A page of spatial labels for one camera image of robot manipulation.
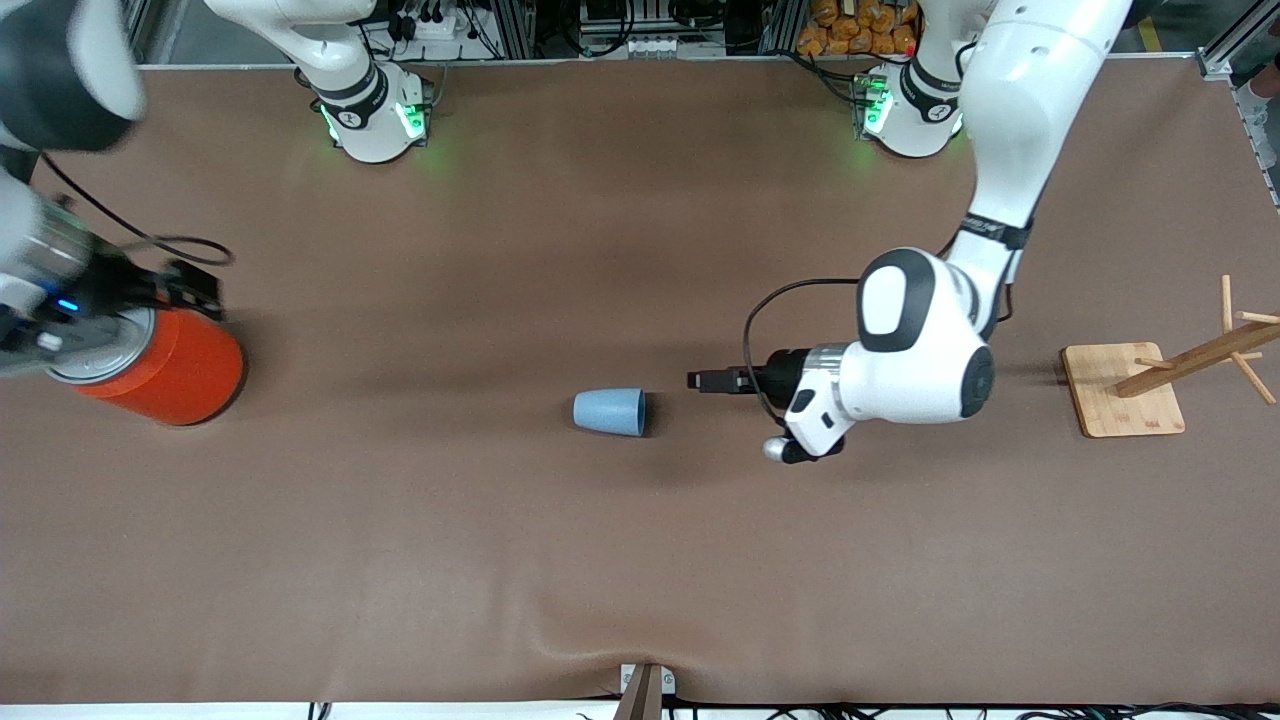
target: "brown fabric surface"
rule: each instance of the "brown fabric surface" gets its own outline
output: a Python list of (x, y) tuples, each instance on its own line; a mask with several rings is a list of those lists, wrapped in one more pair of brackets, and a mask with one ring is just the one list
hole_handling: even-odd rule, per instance
[[(451, 76), (389, 165), (330, 149), (275, 72), (150, 73), (123, 150), (64, 160), (234, 247), (252, 369), (184, 430), (0, 384), (0, 701), (572, 697), (636, 660), (700, 701), (1277, 700), (1280, 414), (1212, 369), (1178, 386), (1185, 434), (1089, 441), (1057, 361), (1207, 340), (1221, 273), (1275, 306), (1280, 220), (1224, 85), (1107, 63), (987, 409), (783, 468), (750, 398), (685, 372), (735, 364), (778, 284), (942, 246), (966, 143), (859, 143), (781, 63)], [(756, 343), (854, 333), (851, 290), (812, 288)], [(654, 437), (571, 429), (575, 392), (634, 384)]]

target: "wooden mug tree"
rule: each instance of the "wooden mug tree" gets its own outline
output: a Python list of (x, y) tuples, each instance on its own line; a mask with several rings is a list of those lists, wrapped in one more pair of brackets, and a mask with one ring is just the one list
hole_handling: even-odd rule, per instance
[[(1235, 319), (1245, 320), (1239, 328)], [(1176, 379), (1219, 364), (1234, 364), (1267, 405), (1276, 398), (1249, 366), (1248, 352), (1280, 338), (1280, 313), (1231, 313), (1231, 277), (1222, 275), (1222, 334), (1165, 360), (1151, 342), (1073, 345), (1062, 351), (1080, 429), (1093, 438), (1164, 436), (1187, 429)]]

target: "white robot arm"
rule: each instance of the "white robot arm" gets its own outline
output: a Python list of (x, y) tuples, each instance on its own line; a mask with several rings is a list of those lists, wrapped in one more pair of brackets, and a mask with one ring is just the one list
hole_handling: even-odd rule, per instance
[(908, 158), (942, 150), (960, 129), (960, 63), (996, 0), (919, 0), (924, 33), (906, 65), (886, 63), (884, 108), (867, 135)]
[(218, 15), (289, 56), (320, 97), (329, 133), (361, 163), (385, 163), (426, 138), (422, 78), (375, 63), (360, 32), (376, 0), (205, 0)]
[[(128, 133), (146, 99), (120, 14), (118, 0), (0, 1), (0, 143), (101, 151)], [(147, 309), (220, 316), (216, 278), (180, 261), (138, 268), (4, 172), (0, 208), (0, 377), (133, 343), (129, 318)]]
[[(986, 4), (957, 3), (969, 10)], [(785, 406), (786, 433), (764, 446), (765, 456), (782, 462), (838, 452), (861, 420), (951, 423), (978, 413), (995, 380), (987, 341), (1000, 290), (1012, 283), (1041, 192), (1128, 9), (1129, 0), (1000, 0), (959, 85), (978, 178), (946, 258), (914, 247), (877, 258), (859, 287), (856, 342), (815, 347), (803, 364), (799, 351), (780, 351), (754, 373), (694, 373), (690, 387), (759, 387)], [(973, 27), (951, 20), (964, 32)], [(902, 76), (923, 65), (922, 74), (947, 77), (925, 64), (946, 56), (925, 55), (934, 29), (931, 23), (918, 61)], [(943, 40), (943, 47), (969, 42)], [(955, 78), (954, 55), (945, 64)], [(908, 110), (911, 117), (916, 106)], [(946, 128), (942, 142), (948, 136)]]

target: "cable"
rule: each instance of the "cable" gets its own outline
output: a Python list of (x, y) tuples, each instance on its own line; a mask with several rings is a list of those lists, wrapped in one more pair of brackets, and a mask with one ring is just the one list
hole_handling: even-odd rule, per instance
[[(948, 240), (947, 243), (942, 246), (942, 250), (934, 252), (934, 256), (942, 258), (943, 255), (946, 255), (947, 251), (951, 250), (951, 246), (955, 245), (956, 237), (959, 237), (959, 234), (960, 234), (959, 231), (956, 231), (956, 234), (952, 234), (951, 240)], [(751, 323), (755, 320), (755, 316), (759, 315), (760, 311), (769, 305), (769, 302), (773, 302), (778, 296), (786, 295), (792, 290), (815, 284), (858, 284), (860, 282), (861, 278), (810, 278), (806, 281), (796, 281), (794, 283), (785, 284), (774, 290), (769, 295), (764, 296), (764, 300), (756, 302), (755, 307), (753, 307), (751, 311), (746, 314), (746, 322), (742, 323), (742, 364), (746, 365), (746, 378), (751, 383), (751, 389), (755, 391), (755, 400), (759, 401), (760, 407), (764, 409), (764, 411), (769, 415), (769, 418), (773, 419), (773, 423), (777, 424), (780, 428), (786, 429), (786, 421), (777, 413), (774, 413), (773, 406), (769, 405), (769, 398), (764, 395), (764, 391), (760, 389), (760, 383), (756, 379), (755, 365), (751, 363)], [(1006, 295), (1005, 295), (1006, 302), (1009, 302), (1010, 304), (1009, 307), (1012, 309), (1011, 291), (1009, 291), (1009, 286), (1005, 286), (1005, 288), (1006, 288)], [(858, 711), (852, 706), (841, 706), (840, 712), (851, 714), (850, 711), (859, 714), (856, 720), (872, 720), (874, 717), (874, 716), (861, 715), (860, 711)], [(845, 720), (845, 717), (838, 717), (837, 720)], [(1018, 720), (1030, 720), (1030, 719), (1019, 717)]]
[(471, 23), (471, 28), (476, 31), (476, 36), (480, 38), (480, 45), (489, 51), (493, 60), (500, 60), (502, 53), (498, 51), (497, 44), (489, 37), (489, 31), (485, 29), (484, 24), (479, 20), (479, 14), (476, 13), (475, 0), (460, 0), (458, 6), (462, 8), (462, 14), (467, 17), (467, 22)]
[(796, 281), (794, 283), (785, 284), (778, 290), (774, 290), (769, 295), (764, 296), (764, 300), (759, 301), (755, 307), (751, 309), (746, 315), (746, 323), (742, 324), (742, 364), (746, 365), (746, 377), (751, 382), (751, 389), (755, 391), (755, 398), (760, 401), (760, 407), (773, 418), (780, 428), (786, 428), (786, 423), (777, 413), (773, 411), (773, 406), (769, 405), (769, 398), (764, 396), (764, 391), (760, 389), (760, 383), (755, 379), (755, 365), (751, 364), (751, 322), (755, 316), (764, 310), (769, 302), (773, 302), (781, 295), (791, 292), (797, 287), (809, 287), (814, 284), (858, 284), (861, 278), (810, 278), (806, 281)]
[(838, 711), (840, 711), (840, 714), (842, 716), (842, 720), (845, 720), (845, 719), (851, 719), (851, 720), (874, 720), (874, 717), (877, 715), (879, 715), (881, 712), (884, 712), (883, 710), (879, 710), (879, 711), (876, 711), (876, 712), (872, 712), (872, 714), (867, 714), (867, 712), (863, 712), (861, 710), (859, 710), (858, 707), (855, 707), (854, 705), (844, 703), (844, 702), (840, 703)]
[(827, 91), (829, 91), (832, 95), (835, 95), (836, 97), (841, 99), (842, 101), (849, 102), (850, 105), (858, 105), (858, 106), (867, 106), (867, 105), (869, 105), (869, 102), (867, 102), (865, 100), (858, 100), (858, 99), (855, 99), (852, 96), (845, 95), (835, 85), (835, 82), (849, 82), (849, 83), (851, 83), (851, 82), (854, 82), (854, 77), (856, 77), (856, 76), (846, 74), (846, 73), (837, 73), (837, 72), (833, 72), (833, 70), (819, 68), (818, 64), (814, 63), (813, 60), (808, 60), (803, 55), (800, 55), (797, 53), (792, 53), (791, 50), (771, 50), (771, 51), (765, 53), (765, 55), (781, 55), (783, 58), (790, 58), (794, 63), (796, 63), (801, 68), (804, 68), (804, 69), (809, 70), (810, 73), (813, 73), (814, 76), (817, 76), (818, 79), (822, 81), (822, 85), (827, 87)]
[(376, 50), (374, 49), (374, 46), (369, 41), (369, 32), (365, 29), (364, 23), (360, 23), (360, 37), (365, 41), (365, 50), (369, 53), (370, 56), (372, 58), (381, 56), (387, 58), (388, 60), (392, 58), (392, 51), (388, 50), (387, 46), (379, 45)]
[(1014, 286), (1006, 284), (1005, 286), (1005, 314), (1001, 315), (1001, 316), (998, 316), (998, 318), (996, 318), (996, 322), (997, 323), (1004, 323), (1005, 320), (1007, 320), (1007, 319), (1010, 319), (1012, 316), (1014, 316)]
[(973, 50), (977, 46), (978, 46), (978, 41), (974, 40), (969, 45), (965, 45), (965, 46), (960, 47), (959, 50), (956, 50), (956, 76), (960, 79), (964, 79), (964, 68), (960, 67), (960, 55), (964, 55), (965, 50)]
[[(636, 9), (635, 5), (632, 5), (632, 0), (618, 0), (618, 4), (621, 5), (618, 12), (618, 37), (614, 38), (614, 41), (604, 50), (596, 51), (590, 47), (584, 47), (579, 41), (570, 36), (564, 20), (572, 18), (572, 3), (570, 0), (561, 0), (559, 33), (564, 40), (564, 44), (568, 45), (570, 50), (577, 53), (582, 58), (599, 58), (620, 50), (623, 45), (626, 45), (627, 40), (631, 37), (631, 32), (636, 27)], [(580, 20), (577, 24), (579, 28), (581, 28)]]
[(431, 92), (431, 105), (434, 110), (440, 100), (444, 99), (444, 81), (449, 79), (449, 63), (444, 63), (444, 72), (440, 73), (440, 82), (435, 83), (435, 90)]
[(1225, 707), (1210, 707), (1189, 702), (1166, 702), (1161, 705), (1152, 705), (1148, 707), (1135, 707), (1133, 710), (1124, 712), (1112, 711), (1106, 707), (1087, 706), (1084, 707), (1084, 710), (1079, 711), (1080, 715), (1076, 715), (1075, 712), (1073, 712), (1073, 710), (1062, 710), (1061, 712), (1046, 712), (1041, 710), (1033, 710), (1030, 712), (1023, 712), (1021, 715), (1018, 716), (1018, 720), (1034, 720), (1034, 719), (1078, 720), (1080, 717), (1091, 717), (1091, 716), (1103, 717), (1106, 720), (1132, 720), (1133, 717), (1138, 717), (1139, 715), (1146, 715), (1148, 712), (1162, 712), (1162, 711), (1185, 711), (1185, 712), (1197, 712), (1201, 715), (1212, 715), (1215, 717), (1222, 717), (1225, 720), (1245, 720), (1244, 715), (1235, 712), (1233, 710), (1228, 710)]
[[(224, 266), (230, 265), (230, 264), (233, 264), (236, 261), (236, 254), (232, 252), (225, 245), (223, 245), (220, 242), (214, 242), (211, 240), (205, 240), (202, 237), (189, 237), (189, 236), (184, 236), (184, 234), (161, 234), (161, 236), (154, 236), (154, 234), (142, 232), (141, 228), (138, 228), (133, 223), (125, 220), (124, 218), (116, 215), (110, 208), (108, 208), (106, 205), (104, 205), (101, 201), (99, 201), (96, 197), (93, 197), (87, 190), (84, 190), (83, 187), (81, 187), (79, 183), (77, 183), (76, 181), (73, 181), (70, 178), (70, 176), (68, 176), (65, 172), (63, 172), (61, 168), (58, 167), (58, 163), (55, 163), (54, 159), (50, 158), (47, 152), (41, 152), (40, 154), (40, 159), (44, 160), (44, 163), (46, 165), (49, 165), (49, 169), (52, 170), (55, 176), (58, 176), (58, 179), (63, 181), (67, 184), (67, 187), (69, 187), (73, 191), (76, 191), (76, 195), (79, 195), (90, 205), (97, 208), (99, 211), (101, 211), (104, 215), (106, 215), (108, 218), (111, 218), (113, 220), (115, 220), (115, 223), (119, 224), (122, 228), (124, 228), (124, 229), (129, 231), (131, 233), (133, 233), (133, 234), (138, 236), (140, 238), (142, 238), (141, 242), (133, 242), (133, 243), (129, 243), (129, 245), (122, 245), (120, 250), (128, 252), (129, 250), (137, 250), (140, 247), (155, 247), (155, 249), (163, 250), (163, 251), (165, 251), (165, 252), (168, 252), (168, 254), (170, 254), (170, 255), (173, 255), (175, 258), (182, 258), (183, 260), (187, 260), (188, 263), (195, 263), (197, 265), (211, 265), (211, 266), (215, 266), (215, 268), (224, 268)], [(201, 258), (200, 255), (192, 255), (189, 252), (184, 252), (182, 250), (178, 250), (177, 247), (174, 247), (174, 245), (196, 245), (196, 246), (200, 246), (200, 247), (207, 247), (207, 249), (210, 249), (210, 250), (220, 254), (221, 258)]]
[[(794, 50), (783, 50), (783, 49), (771, 50), (771, 51), (765, 53), (765, 55), (783, 55), (783, 56), (791, 58), (792, 60), (796, 60), (797, 63), (800, 61), (800, 60), (797, 60), (797, 58), (804, 58), (804, 55), (800, 55), (799, 53), (796, 53)], [(849, 59), (849, 60), (856, 60), (859, 58), (874, 58), (874, 59), (877, 59), (877, 60), (879, 60), (882, 63), (888, 63), (891, 65), (910, 65), (911, 64), (910, 60), (899, 60), (897, 58), (890, 58), (888, 55), (879, 55), (879, 54), (876, 54), (876, 53), (850, 53), (849, 55), (845, 55), (845, 59)], [(829, 73), (831, 70), (823, 70), (823, 72), (824, 73)]]

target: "green indicator light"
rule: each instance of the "green indicator light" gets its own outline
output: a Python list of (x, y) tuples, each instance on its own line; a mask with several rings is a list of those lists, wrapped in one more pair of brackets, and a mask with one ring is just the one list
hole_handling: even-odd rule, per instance
[(324, 115), (324, 122), (326, 126), (329, 126), (329, 137), (332, 137), (334, 142), (338, 142), (338, 128), (333, 127), (333, 118), (329, 117), (328, 108), (321, 105), (320, 114)]
[(884, 92), (879, 100), (867, 109), (865, 129), (868, 132), (879, 132), (884, 129), (884, 120), (888, 118), (888, 111), (892, 106), (893, 95), (891, 92)]
[(399, 102), (396, 104), (396, 114), (401, 118), (401, 124), (404, 126), (404, 132), (410, 137), (421, 137), (422, 135), (422, 110), (404, 105)]

